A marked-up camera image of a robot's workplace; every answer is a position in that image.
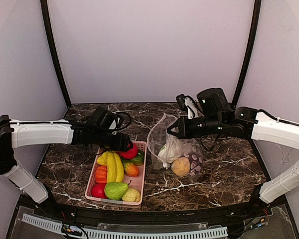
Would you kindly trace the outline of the red toy apple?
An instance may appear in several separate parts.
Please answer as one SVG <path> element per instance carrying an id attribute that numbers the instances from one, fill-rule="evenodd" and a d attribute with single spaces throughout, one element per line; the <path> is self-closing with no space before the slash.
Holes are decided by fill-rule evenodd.
<path id="1" fill-rule="evenodd" d="M 119 156 L 127 160 L 134 159 L 138 153 L 138 148 L 135 143 L 133 143 L 132 146 L 133 147 L 126 152 L 118 152 Z"/>

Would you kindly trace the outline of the white toy cauliflower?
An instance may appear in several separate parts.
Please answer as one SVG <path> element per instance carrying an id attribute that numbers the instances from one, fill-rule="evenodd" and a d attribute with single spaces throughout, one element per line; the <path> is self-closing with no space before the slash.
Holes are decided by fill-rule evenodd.
<path id="1" fill-rule="evenodd" d="M 182 141 L 172 140 L 167 142 L 159 151 L 158 158 L 165 164 L 173 163 L 181 156 Z"/>

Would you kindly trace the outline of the yellow toy banana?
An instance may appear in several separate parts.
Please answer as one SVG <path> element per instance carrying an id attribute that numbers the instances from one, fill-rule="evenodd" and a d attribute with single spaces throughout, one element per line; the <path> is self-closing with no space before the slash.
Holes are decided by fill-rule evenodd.
<path id="1" fill-rule="evenodd" d="M 107 183 L 123 182 L 124 167 L 119 155 L 115 152 L 106 152 Z"/>

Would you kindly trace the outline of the clear dotted zip top bag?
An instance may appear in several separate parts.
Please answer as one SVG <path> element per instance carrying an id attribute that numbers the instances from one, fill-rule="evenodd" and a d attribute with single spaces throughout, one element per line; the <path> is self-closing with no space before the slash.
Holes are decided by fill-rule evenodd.
<path id="1" fill-rule="evenodd" d="M 176 120 L 176 116 L 163 114 L 147 136 L 153 168 L 171 170 L 178 177 L 197 180 L 204 166 L 202 147 L 196 139 L 178 139 L 167 133 L 167 128 Z"/>

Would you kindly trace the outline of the dark red toy fruit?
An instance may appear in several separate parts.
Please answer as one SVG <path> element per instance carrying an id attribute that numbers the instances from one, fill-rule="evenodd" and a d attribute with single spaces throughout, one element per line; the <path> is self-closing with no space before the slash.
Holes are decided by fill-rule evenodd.
<path id="1" fill-rule="evenodd" d="M 193 146 L 191 151 L 185 153 L 184 156 L 188 158 L 190 164 L 190 176 L 197 176 L 200 174 L 203 164 L 203 157 L 200 148 Z"/>

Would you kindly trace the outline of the yellow toy cauliflower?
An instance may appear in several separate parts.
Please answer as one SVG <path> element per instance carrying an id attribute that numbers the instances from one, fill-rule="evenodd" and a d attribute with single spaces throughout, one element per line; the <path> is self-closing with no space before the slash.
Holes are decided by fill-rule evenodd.
<path id="1" fill-rule="evenodd" d="M 186 157 L 176 159 L 171 166 L 171 170 L 177 176 L 186 176 L 190 172 L 190 161 Z"/>

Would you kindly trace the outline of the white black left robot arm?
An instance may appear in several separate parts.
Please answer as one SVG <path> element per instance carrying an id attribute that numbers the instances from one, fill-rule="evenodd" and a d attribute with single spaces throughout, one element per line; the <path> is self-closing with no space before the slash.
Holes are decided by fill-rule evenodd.
<path id="1" fill-rule="evenodd" d="M 38 204 L 53 196 L 32 173 L 14 157 L 14 149 L 32 145 L 70 144 L 92 145 L 109 151 L 130 150 L 130 137 L 122 133 L 124 118 L 97 107 L 83 119 L 53 121 L 22 121 L 0 116 L 0 175 L 5 176 Z"/>

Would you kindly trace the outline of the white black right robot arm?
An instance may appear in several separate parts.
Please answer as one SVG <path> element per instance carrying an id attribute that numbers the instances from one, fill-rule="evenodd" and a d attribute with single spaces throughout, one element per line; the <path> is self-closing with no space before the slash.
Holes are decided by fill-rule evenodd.
<path id="1" fill-rule="evenodd" d="M 197 94 L 202 116 L 180 117 L 167 128 L 179 139 L 223 134 L 242 139 L 272 142 L 299 150 L 299 123 L 275 117 L 267 111 L 249 107 L 234 108 L 221 88 L 210 88 Z M 299 186 L 299 160 L 269 182 L 256 187 L 255 200 L 270 204 Z"/>

